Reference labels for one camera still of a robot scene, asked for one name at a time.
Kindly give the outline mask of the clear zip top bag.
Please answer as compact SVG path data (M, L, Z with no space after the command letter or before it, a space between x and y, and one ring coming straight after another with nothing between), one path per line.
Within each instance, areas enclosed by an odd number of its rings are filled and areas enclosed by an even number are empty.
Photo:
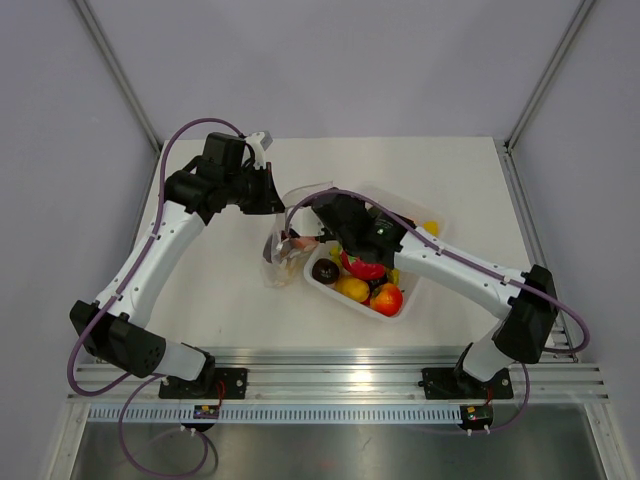
M305 185L282 197L285 211L275 216L263 248L261 273L267 287L291 283L319 245L317 238L323 235L323 224L310 206L299 208L286 226L292 210L307 196L332 187L332 182Z

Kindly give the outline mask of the orange peach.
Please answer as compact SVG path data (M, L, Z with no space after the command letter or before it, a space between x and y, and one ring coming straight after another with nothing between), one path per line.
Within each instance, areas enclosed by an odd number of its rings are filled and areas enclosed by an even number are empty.
M291 239L292 247L302 251L311 251L319 245L315 237L298 237Z

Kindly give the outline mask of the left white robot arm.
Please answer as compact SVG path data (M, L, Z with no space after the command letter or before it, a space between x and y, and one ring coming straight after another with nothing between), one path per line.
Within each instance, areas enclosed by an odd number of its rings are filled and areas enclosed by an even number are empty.
M245 215L273 215L284 205L265 152L271 135L214 132L182 169L163 174L156 217L115 278L91 303L77 301L70 320L90 355L125 372L181 380L195 398L215 388L215 359L152 333L156 300L179 259L214 215L235 205Z

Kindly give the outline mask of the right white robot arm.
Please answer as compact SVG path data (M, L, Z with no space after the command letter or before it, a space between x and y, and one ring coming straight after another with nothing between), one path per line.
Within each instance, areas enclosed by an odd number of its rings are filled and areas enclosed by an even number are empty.
M511 364L539 362L558 315L546 268L522 272L468 257L412 221L344 190L321 193L310 209L348 254L434 281L492 314L495 326L465 348L452 371L460 393L476 396Z

